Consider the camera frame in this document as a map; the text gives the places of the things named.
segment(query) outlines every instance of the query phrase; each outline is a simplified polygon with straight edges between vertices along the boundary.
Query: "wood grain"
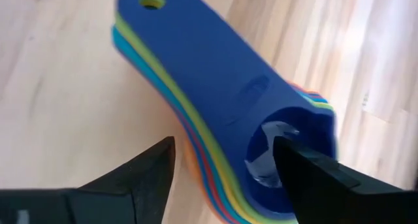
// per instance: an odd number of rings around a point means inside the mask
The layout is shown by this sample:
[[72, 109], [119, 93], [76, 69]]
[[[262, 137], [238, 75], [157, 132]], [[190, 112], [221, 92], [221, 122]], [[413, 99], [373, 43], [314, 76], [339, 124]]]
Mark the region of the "wood grain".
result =
[[[286, 80], [335, 107], [340, 161], [404, 189], [418, 167], [418, 0], [203, 0]], [[164, 223], [219, 223], [185, 134], [110, 41], [114, 0], [0, 0], [0, 187], [82, 185], [167, 135]]]

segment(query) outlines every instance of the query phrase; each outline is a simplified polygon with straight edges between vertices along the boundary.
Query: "hanging hole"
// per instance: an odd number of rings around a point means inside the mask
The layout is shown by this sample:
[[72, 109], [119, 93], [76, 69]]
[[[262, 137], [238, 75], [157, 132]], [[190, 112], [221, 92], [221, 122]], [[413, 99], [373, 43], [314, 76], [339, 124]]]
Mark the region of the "hanging hole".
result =
[[146, 9], [157, 10], [165, 5], [165, 0], [139, 0], [139, 4]]

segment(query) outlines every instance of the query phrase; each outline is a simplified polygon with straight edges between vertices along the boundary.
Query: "wooden surface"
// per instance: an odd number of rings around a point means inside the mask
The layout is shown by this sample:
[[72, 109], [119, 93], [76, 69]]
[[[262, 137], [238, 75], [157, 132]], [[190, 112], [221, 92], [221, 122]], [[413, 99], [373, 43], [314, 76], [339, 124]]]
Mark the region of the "wooden surface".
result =
[[[342, 163], [405, 189], [418, 162], [418, 0], [205, 0], [335, 107]], [[172, 110], [110, 41], [114, 0], [0, 0], [0, 187], [82, 185], [166, 135], [165, 223], [218, 223]]]

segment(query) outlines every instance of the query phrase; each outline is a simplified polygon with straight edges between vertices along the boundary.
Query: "light wood table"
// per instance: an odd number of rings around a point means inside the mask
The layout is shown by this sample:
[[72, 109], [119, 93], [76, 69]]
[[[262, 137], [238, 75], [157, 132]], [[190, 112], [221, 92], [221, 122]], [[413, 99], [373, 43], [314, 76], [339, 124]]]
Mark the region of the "light wood table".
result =
[[[286, 80], [338, 116], [341, 162], [411, 188], [418, 162], [418, 0], [204, 0]], [[172, 110], [114, 49], [114, 0], [0, 0], [0, 187], [73, 187], [167, 135], [165, 223], [218, 223]]]

